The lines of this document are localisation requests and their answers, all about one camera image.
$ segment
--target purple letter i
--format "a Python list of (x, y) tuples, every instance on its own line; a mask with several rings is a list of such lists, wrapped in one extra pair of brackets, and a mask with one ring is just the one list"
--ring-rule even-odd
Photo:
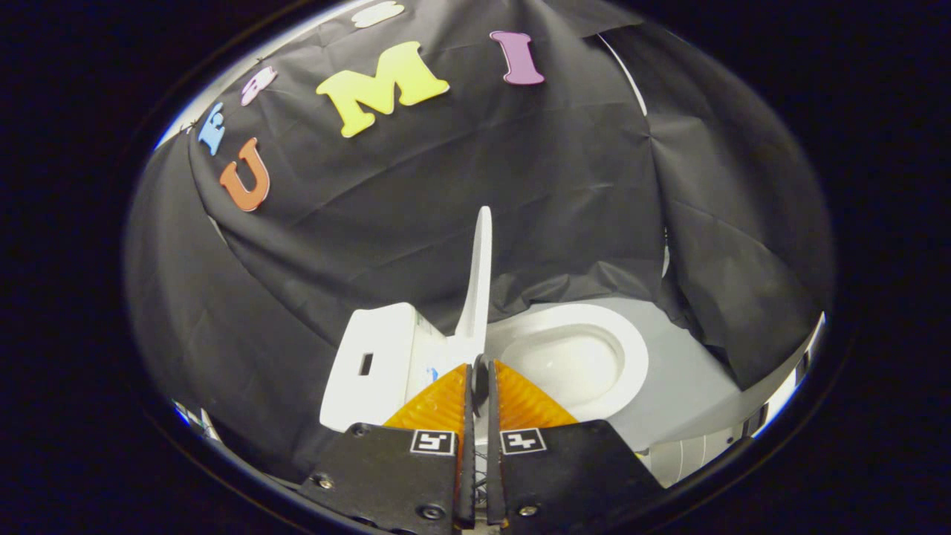
[(532, 53), (529, 52), (531, 37), (513, 31), (493, 31), (489, 38), (502, 46), (505, 61), (509, 64), (509, 71), (502, 76), (503, 80), (516, 86), (530, 86), (545, 81), (532, 62)]

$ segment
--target black cloth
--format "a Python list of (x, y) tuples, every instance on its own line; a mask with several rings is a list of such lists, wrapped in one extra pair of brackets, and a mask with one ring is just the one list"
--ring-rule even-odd
[[(262, 469), (302, 475), (333, 433), (320, 400), (350, 314), (406, 301), (451, 333), (483, 205), (490, 321), (533, 302), (651, 301), (725, 354), (740, 387), (806, 337), (831, 293), (827, 216), (805, 157), (750, 89), (607, 5), (400, 3), (393, 19), (357, 30), (344, 14), (263, 58), (215, 101), (216, 156), (197, 139), (203, 116), (149, 161), (126, 284), (170, 397), (207, 409)], [(531, 35), (543, 84), (502, 80), (494, 30)], [(372, 75), (406, 41), (450, 90), (390, 115), (365, 109), (376, 123), (343, 138), (317, 85)], [(267, 66), (277, 79), (242, 107)], [(219, 176), (250, 137), (271, 188), (244, 212)], [(253, 187), (240, 161), (239, 174)]]

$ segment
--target toilet bowl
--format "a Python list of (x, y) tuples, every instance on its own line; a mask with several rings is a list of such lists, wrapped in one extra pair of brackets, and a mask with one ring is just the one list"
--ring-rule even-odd
[(613, 310), (586, 304), (488, 325), (485, 356), (513, 368), (579, 422), (608, 418), (629, 404), (648, 372), (637, 328)]

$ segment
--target white toilet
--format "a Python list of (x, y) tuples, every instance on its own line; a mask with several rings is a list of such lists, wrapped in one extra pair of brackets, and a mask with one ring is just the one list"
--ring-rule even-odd
[(596, 305), (558, 305), (491, 324), (485, 357), (513, 368), (579, 422), (626, 406), (648, 374), (637, 328)]
[[(648, 370), (647, 347), (631, 322), (604, 307), (567, 304), (487, 325), (491, 265), (492, 213), (483, 207), (469, 292), (454, 335), (444, 336), (408, 303), (354, 311), (327, 381), (320, 422), (341, 432), (357, 422), (382, 425), (438, 377), (483, 353), (539, 386), (581, 422), (608, 418), (631, 402)], [(477, 443), (484, 442), (480, 420)]]

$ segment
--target foam letter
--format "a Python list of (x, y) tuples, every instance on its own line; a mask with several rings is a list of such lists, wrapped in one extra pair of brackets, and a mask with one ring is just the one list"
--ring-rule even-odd
[(265, 68), (255, 74), (254, 78), (248, 80), (247, 84), (244, 84), (244, 89), (241, 90), (241, 105), (251, 104), (254, 97), (258, 96), (258, 93), (270, 85), (277, 76), (278, 74), (273, 67)]
[(396, 2), (382, 2), (365, 10), (357, 11), (357, 14), (350, 20), (354, 22), (354, 26), (357, 28), (369, 28), (376, 23), (399, 15), (405, 9)]
[(403, 106), (449, 90), (449, 83), (429, 71), (418, 50), (417, 41), (396, 45), (379, 55), (376, 76), (342, 70), (317, 86), (317, 94), (329, 96), (343, 119), (343, 137), (353, 137), (376, 121), (374, 114), (362, 111), (357, 102), (380, 113), (393, 113), (394, 85), (399, 86), (399, 103)]
[(247, 162), (247, 166), (251, 168), (251, 173), (257, 181), (254, 189), (248, 191), (244, 187), (241, 179), (238, 178), (238, 164), (236, 162), (231, 162), (224, 168), (220, 181), (222, 186), (228, 190), (231, 199), (238, 205), (238, 208), (244, 211), (257, 209), (264, 202), (267, 192), (271, 189), (271, 177), (268, 176), (267, 168), (261, 160), (261, 155), (258, 154), (257, 145), (258, 138), (252, 137), (238, 151), (238, 157)]
[(505, 62), (509, 65), (509, 71), (502, 76), (503, 80), (515, 86), (530, 86), (545, 81), (545, 77), (535, 70), (532, 61), (529, 51), (531, 37), (513, 31), (493, 31), (489, 38), (502, 46)]
[(208, 118), (204, 120), (202, 131), (198, 132), (198, 141), (204, 142), (211, 148), (212, 156), (218, 152), (218, 145), (222, 141), (222, 136), (224, 136), (224, 127), (222, 126), (224, 115), (218, 113), (218, 110), (221, 109), (222, 106), (224, 106), (224, 104), (219, 102), (211, 109), (211, 113), (208, 113)]

